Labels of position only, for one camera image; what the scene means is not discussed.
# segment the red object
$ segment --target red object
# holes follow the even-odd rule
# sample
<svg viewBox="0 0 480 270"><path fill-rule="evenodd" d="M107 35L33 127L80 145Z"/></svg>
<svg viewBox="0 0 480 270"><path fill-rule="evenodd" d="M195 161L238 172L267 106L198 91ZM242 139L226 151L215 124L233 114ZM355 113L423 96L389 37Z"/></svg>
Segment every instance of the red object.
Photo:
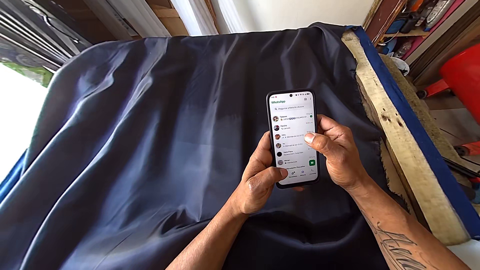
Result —
<svg viewBox="0 0 480 270"><path fill-rule="evenodd" d="M440 81L427 86L425 88L425 91L427 91L427 97L429 97L429 96L435 95L436 93L442 92L443 90L447 90L449 88L450 86L448 86L448 84L443 79L441 79Z"/></svg>
<svg viewBox="0 0 480 270"><path fill-rule="evenodd" d="M425 89L429 95L430 90L438 91L443 86L450 88L477 123L480 123L480 44L448 60L440 68L440 75L443 80Z"/></svg>
<svg viewBox="0 0 480 270"><path fill-rule="evenodd" d="M459 156L480 155L480 141L453 147Z"/></svg>
<svg viewBox="0 0 480 270"><path fill-rule="evenodd" d="M423 3L423 0L417 0L410 9L411 12L415 12L419 9L420 5Z"/></svg>
<svg viewBox="0 0 480 270"><path fill-rule="evenodd" d="M478 177L469 178L468 180L470 180L470 182L472 182L472 183L480 183L480 178L478 178Z"/></svg>

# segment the hand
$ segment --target hand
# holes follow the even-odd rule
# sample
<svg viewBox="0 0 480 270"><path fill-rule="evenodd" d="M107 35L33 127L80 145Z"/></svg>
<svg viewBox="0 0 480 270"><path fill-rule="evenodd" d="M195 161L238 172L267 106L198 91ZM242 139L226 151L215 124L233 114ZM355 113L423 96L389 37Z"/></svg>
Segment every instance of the hand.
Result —
<svg viewBox="0 0 480 270"><path fill-rule="evenodd" d="M251 214L260 210L270 197L274 184L288 175L283 168L267 168L272 163L270 145L270 132L267 131L250 157L239 186L228 199L234 214Z"/></svg>
<svg viewBox="0 0 480 270"><path fill-rule="evenodd" d="M317 115L318 133L307 133L305 142L322 153L333 182L344 189L354 189L368 174L363 167L352 131L335 120Z"/></svg>

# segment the blue tape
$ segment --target blue tape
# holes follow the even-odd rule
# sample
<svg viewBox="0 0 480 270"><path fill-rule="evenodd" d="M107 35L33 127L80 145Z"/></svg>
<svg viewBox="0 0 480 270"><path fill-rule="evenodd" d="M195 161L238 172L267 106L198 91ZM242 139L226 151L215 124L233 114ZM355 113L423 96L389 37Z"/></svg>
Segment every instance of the blue tape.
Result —
<svg viewBox="0 0 480 270"><path fill-rule="evenodd" d="M0 182L0 203L10 193L12 188L20 179L20 176L22 176L22 169L24 168L26 153L27 151L25 150L20 159L18 159L17 163L15 163L15 166L7 174L7 177Z"/></svg>
<svg viewBox="0 0 480 270"><path fill-rule="evenodd" d="M425 156L425 159L430 165L433 173L437 177L438 183L442 187L442 190L450 201L452 207L455 209L457 215L462 220L466 230L470 234L470 237L480 240L480 218L478 214L470 204L465 193L458 185L455 177L453 177L450 169L443 161L442 156L438 152L432 140L430 140L430 137L413 112L407 99L378 55L377 50L370 42L369 37L361 26L349 26L347 28L353 28L354 33L359 38L360 44L365 51L365 55L377 73L385 92L387 92L388 97L392 101L398 113L400 113L403 121L405 121L405 124L417 141L420 150Z"/></svg>

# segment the red bucket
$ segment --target red bucket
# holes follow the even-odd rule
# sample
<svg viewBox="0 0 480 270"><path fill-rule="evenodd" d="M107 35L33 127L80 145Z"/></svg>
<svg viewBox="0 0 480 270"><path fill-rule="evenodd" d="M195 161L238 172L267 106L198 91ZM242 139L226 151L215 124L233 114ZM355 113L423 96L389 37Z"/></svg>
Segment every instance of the red bucket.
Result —
<svg viewBox="0 0 480 270"><path fill-rule="evenodd" d="M480 44L448 60L440 75L443 79L427 87L427 92L437 92L440 87L451 89L480 124Z"/></svg>

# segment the dark blue fabric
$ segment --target dark blue fabric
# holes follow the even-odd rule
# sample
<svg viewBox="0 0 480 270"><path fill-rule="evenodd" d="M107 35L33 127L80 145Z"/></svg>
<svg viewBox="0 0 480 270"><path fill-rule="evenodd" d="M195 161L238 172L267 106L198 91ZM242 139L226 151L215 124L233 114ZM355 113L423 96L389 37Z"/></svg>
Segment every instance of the dark blue fabric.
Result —
<svg viewBox="0 0 480 270"><path fill-rule="evenodd" d="M15 184L18 182L20 176L22 176L22 170L25 164L25 155L26 150L7 174L7 177L5 177L5 179L3 179L3 181L0 183L0 203L12 190L13 186L15 186Z"/></svg>
<svg viewBox="0 0 480 270"><path fill-rule="evenodd" d="M398 113L400 113L400 116L405 121L405 124L417 141L420 150L437 177L438 183L462 220L466 230L473 239L480 240L480 218L475 209L456 182L455 177L453 177L450 169L445 164L432 140L430 140L430 137L421 125L408 101L405 99L402 91L398 88L398 85L378 55L377 50L370 42L370 39L363 28L358 26L354 32L358 36L360 44L362 45L370 64L377 73L385 92L387 92L388 97L393 105L395 105Z"/></svg>
<svg viewBox="0 0 480 270"><path fill-rule="evenodd" d="M0 207L0 268L164 269L237 187L263 133L265 97L311 88L351 128L392 197L345 28L106 42L49 86L28 170ZM225 269L388 269L352 198L329 178L272 192Z"/></svg>

